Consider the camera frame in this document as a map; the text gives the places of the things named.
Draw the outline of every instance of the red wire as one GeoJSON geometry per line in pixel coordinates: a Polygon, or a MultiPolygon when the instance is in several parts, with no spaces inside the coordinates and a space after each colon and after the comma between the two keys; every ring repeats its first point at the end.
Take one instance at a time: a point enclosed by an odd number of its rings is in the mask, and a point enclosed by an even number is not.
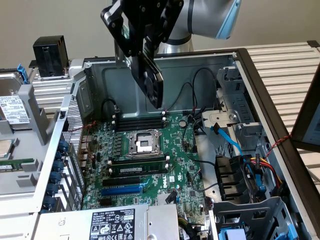
{"type": "Polygon", "coordinates": [[[86,148],[86,151],[88,152],[88,156],[89,156],[89,158],[90,158],[91,160],[92,160],[92,157],[91,157],[90,151],[89,151],[89,149],[88,149],[88,135],[89,135],[89,132],[90,132],[91,127],[94,126],[95,124],[96,124],[96,121],[93,121],[92,124],[88,124],[88,125],[85,125],[85,126],[84,126],[84,128],[89,127],[89,128],[88,128],[88,132],[86,133],[86,137],[85,137],[85,148],[86,148]]]}
{"type": "Polygon", "coordinates": [[[92,127],[92,126],[95,125],[95,124],[96,124],[96,121],[93,121],[92,124],[87,124],[87,125],[84,125],[84,126],[82,126],[82,127],[78,127],[78,128],[76,128],[76,129],[68,130],[68,132],[69,132],[69,133],[72,133],[72,132],[75,132],[75,131],[80,130],[80,129],[86,129],[87,127],[92,127]]]}
{"type": "Polygon", "coordinates": [[[273,149],[275,146],[278,146],[279,144],[281,144],[282,142],[284,142],[285,140],[287,140],[287,139],[289,139],[289,138],[291,138],[291,133],[290,133],[288,136],[284,136],[283,138],[280,138],[278,141],[276,141],[276,142],[271,146],[270,151],[265,155],[265,158],[267,158],[267,157],[270,155],[272,149],[273,149]]]}

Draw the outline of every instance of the blue pcie slot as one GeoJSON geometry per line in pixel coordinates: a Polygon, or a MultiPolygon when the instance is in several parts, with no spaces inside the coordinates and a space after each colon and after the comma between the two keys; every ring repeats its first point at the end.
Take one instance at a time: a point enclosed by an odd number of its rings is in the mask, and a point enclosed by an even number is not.
{"type": "Polygon", "coordinates": [[[142,194],[143,186],[132,185],[101,190],[101,196],[121,195],[121,194],[142,194]]]}

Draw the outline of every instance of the warning label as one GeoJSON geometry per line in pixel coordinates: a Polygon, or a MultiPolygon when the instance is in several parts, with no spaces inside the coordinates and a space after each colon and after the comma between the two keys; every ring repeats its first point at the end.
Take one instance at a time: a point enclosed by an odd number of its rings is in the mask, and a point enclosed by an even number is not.
{"type": "Polygon", "coordinates": [[[0,96],[0,107],[10,124],[28,124],[24,104],[18,96],[0,96]]]}
{"type": "Polygon", "coordinates": [[[92,214],[89,240],[134,240],[135,209],[92,214]]]}

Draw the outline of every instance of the green motherboard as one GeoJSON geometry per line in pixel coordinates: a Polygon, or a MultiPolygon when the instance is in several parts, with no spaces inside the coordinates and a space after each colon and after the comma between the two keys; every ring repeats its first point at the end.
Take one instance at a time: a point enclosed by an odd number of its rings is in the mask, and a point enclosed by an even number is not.
{"type": "MultiPolygon", "coordinates": [[[[187,174],[191,177],[196,175],[200,165],[190,160],[184,152],[182,144],[184,129],[179,126],[180,120],[186,121],[187,117],[182,114],[171,114],[165,120],[165,127],[158,129],[158,132],[161,133],[160,150],[170,158],[167,173],[140,175],[140,182],[144,184],[143,192],[108,196],[111,198],[111,205],[108,207],[140,204],[162,205],[166,204],[166,197],[172,191],[176,191],[178,215],[187,218],[190,223],[204,224],[205,214],[208,211],[204,193],[194,191],[187,180],[187,174]]],[[[108,160],[110,157],[114,158],[119,155],[118,159],[125,159],[124,156],[129,149],[128,135],[130,133],[115,132],[110,123],[99,123],[90,129],[89,133],[86,133],[92,135],[96,140],[95,144],[91,145],[91,154],[99,153],[100,159],[96,161],[95,168],[92,166],[92,161],[87,161],[83,210],[106,207],[101,206],[100,201],[105,198],[101,196],[101,190],[105,189],[103,180],[111,178],[108,174],[108,160]]],[[[194,141],[191,126],[186,129],[183,140],[188,143],[188,155],[197,159],[198,154],[191,153],[194,141]]],[[[203,183],[198,177],[194,181],[194,186],[197,189],[203,189],[203,183]]]]}

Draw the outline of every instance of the motherboard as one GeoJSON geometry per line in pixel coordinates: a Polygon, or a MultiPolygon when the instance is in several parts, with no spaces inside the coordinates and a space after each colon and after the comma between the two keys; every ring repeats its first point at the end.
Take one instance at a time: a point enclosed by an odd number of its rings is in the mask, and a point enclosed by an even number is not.
{"type": "MultiPolygon", "coordinates": [[[[83,137],[89,156],[82,209],[175,203],[179,216],[204,224],[209,209],[204,193],[191,186],[200,165],[185,153],[198,159],[194,132],[186,122],[186,116],[170,114],[159,129],[116,131],[111,122],[88,129],[83,137]],[[139,191],[124,193],[122,184],[139,191]]],[[[199,177],[193,184],[203,189],[199,177]]]]}

